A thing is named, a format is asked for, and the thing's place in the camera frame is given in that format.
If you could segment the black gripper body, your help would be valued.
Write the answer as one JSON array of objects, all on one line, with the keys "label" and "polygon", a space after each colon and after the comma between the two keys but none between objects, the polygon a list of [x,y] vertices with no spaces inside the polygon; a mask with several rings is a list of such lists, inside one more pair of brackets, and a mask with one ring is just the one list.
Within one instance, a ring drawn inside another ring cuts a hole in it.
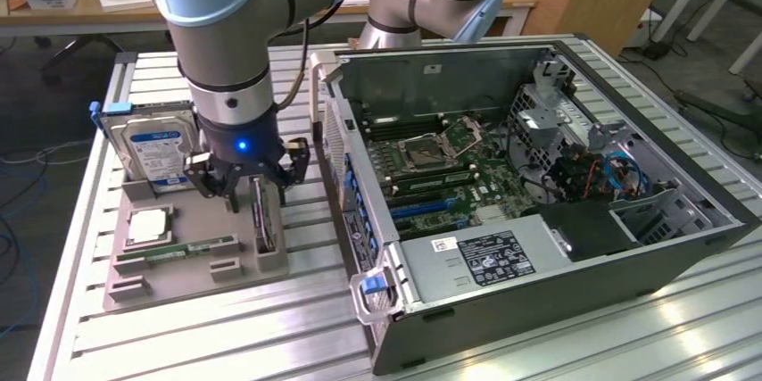
[{"label": "black gripper body", "polygon": [[198,111],[198,122],[218,175],[229,175],[237,165],[249,173],[282,174],[277,106],[255,120],[237,125],[211,120]]}]

